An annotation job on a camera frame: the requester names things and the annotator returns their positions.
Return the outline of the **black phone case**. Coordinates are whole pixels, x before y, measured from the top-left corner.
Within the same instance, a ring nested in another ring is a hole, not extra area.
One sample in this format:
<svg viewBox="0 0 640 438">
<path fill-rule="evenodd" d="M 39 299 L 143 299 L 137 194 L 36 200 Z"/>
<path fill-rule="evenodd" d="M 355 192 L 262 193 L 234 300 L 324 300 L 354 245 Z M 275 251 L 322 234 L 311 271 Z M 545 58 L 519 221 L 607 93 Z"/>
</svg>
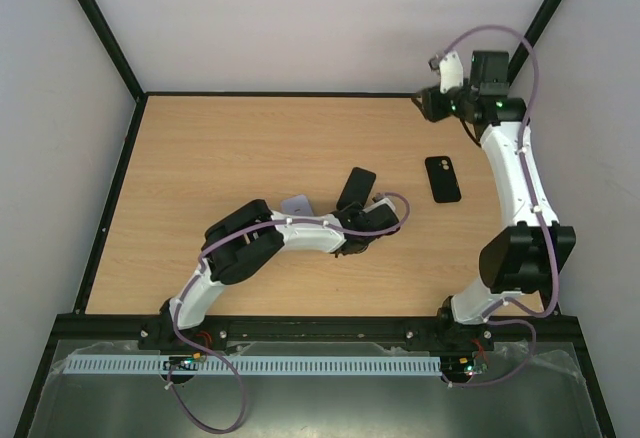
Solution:
<svg viewBox="0 0 640 438">
<path fill-rule="evenodd" d="M 377 175 L 364 168 L 353 167 L 336 203 L 338 210 L 352 205 L 363 208 L 369 198 Z"/>
<path fill-rule="evenodd" d="M 461 192 L 455 170 L 448 156 L 430 156 L 425 159 L 433 199 L 438 204 L 461 201 Z"/>
</svg>

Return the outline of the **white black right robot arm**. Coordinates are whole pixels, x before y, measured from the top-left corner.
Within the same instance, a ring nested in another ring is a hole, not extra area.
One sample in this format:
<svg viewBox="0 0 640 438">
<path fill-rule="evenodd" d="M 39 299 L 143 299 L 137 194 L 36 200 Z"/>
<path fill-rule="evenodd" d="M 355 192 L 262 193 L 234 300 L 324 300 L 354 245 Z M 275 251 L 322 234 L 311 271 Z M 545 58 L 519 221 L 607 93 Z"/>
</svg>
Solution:
<svg viewBox="0 0 640 438">
<path fill-rule="evenodd" d="M 470 325 L 488 322 L 502 307 L 551 315 L 560 271 L 576 244 L 574 228 L 560 223 L 547 199 L 531 146 L 531 103 L 510 96 L 508 65 L 506 52 L 475 51 L 466 72 L 456 51 L 444 52 L 429 62 L 438 84 L 413 99 L 429 122 L 455 117 L 472 126 L 501 209 L 502 229 L 479 254 L 478 278 L 449 298 L 451 316 L 436 325 L 438 342 L 450 350 L 470 339 Z"/>
</svg>

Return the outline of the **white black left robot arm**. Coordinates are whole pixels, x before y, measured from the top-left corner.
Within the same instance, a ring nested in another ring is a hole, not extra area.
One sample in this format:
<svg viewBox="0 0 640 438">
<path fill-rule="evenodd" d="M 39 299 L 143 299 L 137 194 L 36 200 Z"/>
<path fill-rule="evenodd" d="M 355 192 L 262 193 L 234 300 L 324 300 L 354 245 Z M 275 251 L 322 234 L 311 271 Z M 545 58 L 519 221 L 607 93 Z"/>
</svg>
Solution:
<svg viewBox="0 0 640 438">
<path fill-rule="evenodd" d="M 194 272 L 161 313 L 172 328 L 192 329 L 228 287 L 254 276 L 277 254 L 360 254 L 373 241 L 399 231 L 405 221 L 389 194 L 368 207 L 351 203 L 321 216 L 285 214 L 263 200 L 253 200 L 206 231 Z"/>
</svg>

